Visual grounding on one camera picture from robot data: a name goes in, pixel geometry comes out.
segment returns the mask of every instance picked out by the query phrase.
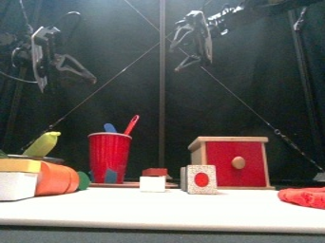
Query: white cube with red circle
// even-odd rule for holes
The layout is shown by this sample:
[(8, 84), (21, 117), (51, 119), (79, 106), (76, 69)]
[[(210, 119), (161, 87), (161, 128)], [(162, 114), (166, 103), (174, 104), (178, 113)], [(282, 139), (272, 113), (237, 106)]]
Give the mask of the white cube with red circle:
[(189, 194), (217, 194), (214, 165), (189, 165), (181, 169), (181, 189)]

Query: red circle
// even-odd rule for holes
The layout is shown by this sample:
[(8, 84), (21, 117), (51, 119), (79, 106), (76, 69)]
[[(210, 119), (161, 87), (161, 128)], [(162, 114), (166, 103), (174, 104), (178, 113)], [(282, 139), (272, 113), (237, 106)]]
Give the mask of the red circle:
[(203, 172), (198, 173), (194, 177), (194, 182), (195, 182), (197, 186), (199, 186), (199, 187), (207, 186), (209, 182), (210, 182), (209, 175)]

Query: table surface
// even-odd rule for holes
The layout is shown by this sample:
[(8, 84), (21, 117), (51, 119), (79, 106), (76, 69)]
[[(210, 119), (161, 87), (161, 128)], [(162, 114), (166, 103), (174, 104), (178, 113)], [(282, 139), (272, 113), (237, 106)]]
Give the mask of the table surface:
[(107, 229), (325, 234), (325, 210), (282, 202), (272, 190), (88, 188), (74, 194), (0, 202), (0, 225)]

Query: yellow object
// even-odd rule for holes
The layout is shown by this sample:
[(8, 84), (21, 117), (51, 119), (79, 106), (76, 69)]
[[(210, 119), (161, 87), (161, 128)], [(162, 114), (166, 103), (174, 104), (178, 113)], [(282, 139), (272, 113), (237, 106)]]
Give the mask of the yellow object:
[(44, 157), (56, 146), (58, 136), (60, 132), (47, 132), (35, 141), (35, 143), (24, 151), (24, 156)]
[(40, 163), (40, 160), (32, 159), (0, 159), (0, 172), (37, 173)]

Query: wooden knob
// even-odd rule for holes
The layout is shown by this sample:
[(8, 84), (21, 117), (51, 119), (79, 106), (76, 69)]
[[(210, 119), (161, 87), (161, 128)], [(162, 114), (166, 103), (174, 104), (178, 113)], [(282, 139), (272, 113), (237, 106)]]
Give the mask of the wooden knob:
[(233, 166), (241, 170), (245, 165), (246, 165), (246, 161), (243, 157), (234, 157), (233, 161), (231, 161)]

